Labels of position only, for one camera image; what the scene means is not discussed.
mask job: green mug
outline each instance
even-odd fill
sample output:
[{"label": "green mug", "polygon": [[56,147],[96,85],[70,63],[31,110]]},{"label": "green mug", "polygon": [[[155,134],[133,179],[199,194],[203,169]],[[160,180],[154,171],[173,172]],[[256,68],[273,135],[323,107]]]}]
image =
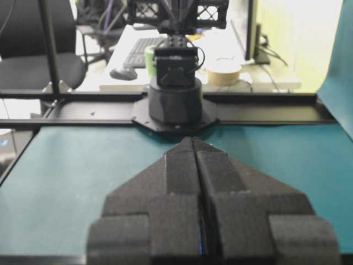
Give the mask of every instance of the green mug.
[{"label": "green mug", "polygon": [[155,48],[156,45],[151,45],[145,48],[146,69],[150,78],[153,78],[157,75],[157,69],[153,62]]}]

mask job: foam pad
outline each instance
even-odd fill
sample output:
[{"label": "foam pad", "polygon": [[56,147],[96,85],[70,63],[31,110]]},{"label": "foam pad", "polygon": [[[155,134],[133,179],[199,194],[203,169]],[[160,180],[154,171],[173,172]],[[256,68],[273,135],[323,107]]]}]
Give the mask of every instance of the foam pad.
[{"label": "foam pad", "polygon": [[87,264],[150,264],[146,214],[103,218],[91,225]]},{"label": "foam pad", "polygon": [[277,265],[340,264],[332,226],[314,215],[270,215]]},{"label": "foam pad", "polygon": [[200,194],[194,152],[167,152],[164,155],[168,194]]},{"label": "foam pad", "polygon": [[194,258],[200,255],[198,197],[108,196],[102,216],[148,213],[153,258]]},{"label": "foam pad", "polygon": [[107,196],[88,264],[338,264],[314,215],[299,190],[188,137]]}]

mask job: keyboard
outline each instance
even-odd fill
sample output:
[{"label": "keyboard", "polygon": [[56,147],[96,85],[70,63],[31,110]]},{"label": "keyboard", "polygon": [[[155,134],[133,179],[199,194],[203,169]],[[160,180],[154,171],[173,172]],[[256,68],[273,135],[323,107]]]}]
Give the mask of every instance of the keyboard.
[{"label": "keyboard", "polygon": [[145,48],[158,45],[163,38],[138,39],[124,62],[124,68],[146,68]]}]

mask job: white desk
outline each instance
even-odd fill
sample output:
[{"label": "white desk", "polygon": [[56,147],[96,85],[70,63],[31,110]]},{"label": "white desk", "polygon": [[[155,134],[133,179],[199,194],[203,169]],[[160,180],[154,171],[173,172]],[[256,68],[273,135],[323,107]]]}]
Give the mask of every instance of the white desk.
[{"label": "white desk", "polygon": [[[205,38],[195,42],[195,45],[201,46],[205,50],[206,63],[209,57],[223,57],[225,54],[230,57],[241,58],[240,50],[234,48],[237,47],[237,41],[230,27],[226,30],[212,30],[211,34],[214,35],[211,36],[212,38],[206,35]],[[158,36],[159,33],[156,30],[135,31],[132,26],[126,26],[119,43],[115,47],[111,60],[101,77],[99,89],[105,92],[136,92],[141,91],[148,85],[150,79],[146,69],[136,69],[138,78],[134,81],[116,80],[111,78],[109,73],[114,68],[122,68],[125,59],[139,38],[155,38]],[[300,89],[301,81],[281,61],[273,59],[271,65],[264,67],[272,74],[277,87],[282,92]],[[196,74],[202,81],[202,90],[204,92],[249,92],[249,85],[242,82],[232,87],[212,86],[207,83],[205,73],[205,69],[201,69]],[[240,78],[250,82],[254,92],[277,92],[269,75],[258,65],[244,65]]]}]

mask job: teal table surface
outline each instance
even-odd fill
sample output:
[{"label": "teal table surface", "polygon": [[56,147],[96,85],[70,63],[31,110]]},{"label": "teal table surface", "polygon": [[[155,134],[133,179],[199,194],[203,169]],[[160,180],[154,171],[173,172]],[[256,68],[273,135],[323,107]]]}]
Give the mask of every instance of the teal table surface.
[{"label": "teal table surface", "polygon": [[[217,126],[198,135],[303,192],[353,253],[353,143],[340,125]],[[83,255],[105,196],[181,137],[43,128],[0,187],[0,255]]]}]

